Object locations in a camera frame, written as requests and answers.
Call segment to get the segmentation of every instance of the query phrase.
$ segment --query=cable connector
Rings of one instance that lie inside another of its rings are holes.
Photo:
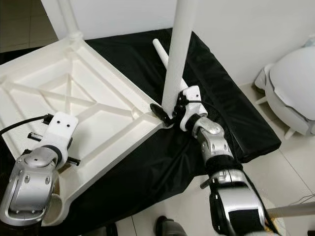
[[[46,124],[46,125],[49,125],[51,120],[53,119],[53,115],[52,114],[46,114],[44,115],[44,120],[43,120],[43,123]]]

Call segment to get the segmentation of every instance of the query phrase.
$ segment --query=floor tile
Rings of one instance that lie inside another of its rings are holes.
[[[30,42],[49,39],[57,39],[57,36],[48,19],[48,16],[31,16]]]
[[[260,195],[282,207],[312,194],[279,150],[244,164]]]
[[[52,38],[52,39],[48,39],[48,40],[40,40],[40,41],[30,42],[30,48],[43,47],[43,46],[46,46],[48,44],[52,44],[52,43],[56,42],[57,40],[58,39],[56,39],[56,38]]]
[[[26,49],[26,48],[29,48],[29,44],[28,43],[18,44],[18,45],[13,45],[13,46],[9,46],[9,47],[0,48],[0,53],[11,52],[11,51],[16,51],[16,50],[20,50],[20,49]]]
[[[29,43],[30,18],[3,21],[0,24],[0,47]]]
[[[136,231],[133,226],[132,217],[125,218],[116,222],[119,236],[136,236]]]
[[[199,188],[205,179],[206,176],[195,177],[183,194],[173,196],[134,215],[132,218],[137,236],[154,236],[155,221],[161,215],[180,223],[187,235],[218,235],[211,223],[210,189]]]
[[[269,122],[269,125],[282,141],[280,152],[315,193],[315,136],[309,137],[294,133],[291,138],[285,140],[284,134],[288,130],[287,125],[279,119]]]
[[[276,114],[271,110],[267,102],[260,105],[255,104],[255,101],[262,98],[264,94],[259,93],[253,84],[241,85],[239,88],[267,122],[277,119]]]
[[[283,218],[288,236],[307,236],[308,230],[315,230],[315,215]]]
[[[46,11],[41,3],[41,0],[31,0],[31,16],[42,15],[46,15]]]
[[[132,217],[128,217],[116,222],[116,227],[119,236],[136,236]],[[82,236],[106,236],[106,227],[94,230]]]
[[[8,21],[29,17],[31,14],[31,0],[1,0],[0,20]]]

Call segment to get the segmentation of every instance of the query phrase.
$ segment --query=white pole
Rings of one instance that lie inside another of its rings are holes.
[[[161,61],[163,62],[165,68],[167,69],[167,65],[168,65],[168,54],[166,53],[166,51],[164,50],[163,46],[161,45],[161,43],[159,42],[159,40],[157,38],[155,38],[153,40],[153,45],[159,55],[159,57],[161,58]],[[187,89],[188,86],[186,84],[186,82],[184,81],[184,79],[181,79],[181,85],[180,85],[180,91]]]
[[[177,0],[162,107],[170,118],[180,92],[198,0]]]
[[[315,202],[272,208],[267,211],[272,218],[315,215]]]
[[[82,33],[79,31],[77,22],[75,20],[70,0],[58,0],[60,10],[63,15],[65,26],[68,30],[68,36],[71,39],[81,38]]]

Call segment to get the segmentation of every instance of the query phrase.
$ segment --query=black fabric cover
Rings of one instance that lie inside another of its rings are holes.
[[[154,38],[169,51],[171,29],[93,39],[87,43],[161,103],[166,70],[152,45]],[[0,54],[2,62],[11,57]],[[205,104],[209,118],[225,129],[225,137],[240,162],[249,162],[280,146],[268,123],[194,33],[183,78],[188,86],[199,85],[203,101],[219,110],[220,114]],[[78,197],[63,223],[44,228],[42,233],[79,235],[118,221],[183,192],[194,176],[202,174],[205,168],[198,142],[178,127],[159,130]]]

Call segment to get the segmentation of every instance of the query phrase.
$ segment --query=bolt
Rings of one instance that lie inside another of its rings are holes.
[[[25,176],[24,182],[28,183],[29,181],[30,181],[30,176],[29,175]]]
[[[50,178],[49,178],[49,176],[47,176],[47,178],[45,180],[45,184],[49,184],[49,182],[50,182]]]

